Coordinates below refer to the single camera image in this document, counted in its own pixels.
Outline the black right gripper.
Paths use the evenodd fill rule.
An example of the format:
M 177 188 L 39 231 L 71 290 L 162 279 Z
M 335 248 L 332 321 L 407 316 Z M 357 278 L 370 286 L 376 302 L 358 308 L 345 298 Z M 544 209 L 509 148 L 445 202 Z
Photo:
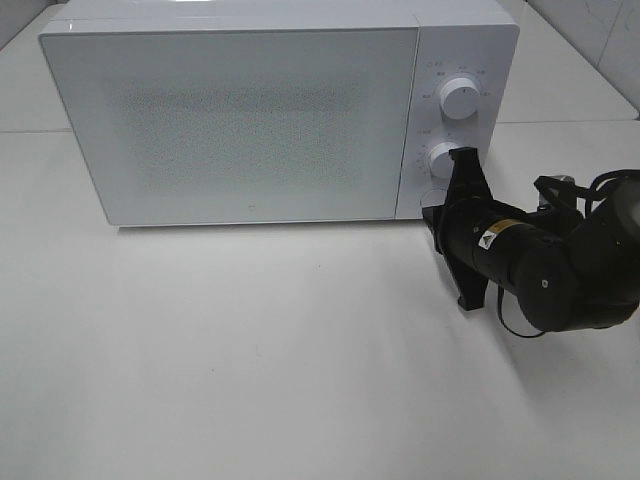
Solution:
M 436 250 L 458 290 L 464 311 L 484 307 L 490 282 L 502 288 L 538 284 L 538 227 L 493 200 L 474 147 L 451 149 L 453 170 L 445 204 L 422 210 Z

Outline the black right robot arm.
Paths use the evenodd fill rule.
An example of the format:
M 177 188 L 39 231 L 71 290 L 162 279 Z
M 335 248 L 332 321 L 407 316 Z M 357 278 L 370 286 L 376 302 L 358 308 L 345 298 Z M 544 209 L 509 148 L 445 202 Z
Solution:
M 537 336 L 606 329 L 639 307 L 639 172 L 621 169 L 589 186 L 540 176 L 533 212 L 496 200 L 472 147 L 449 150 L 443 204 L 423 220 L 465 311 L 483 307 L 489 283 L 513 294 Z

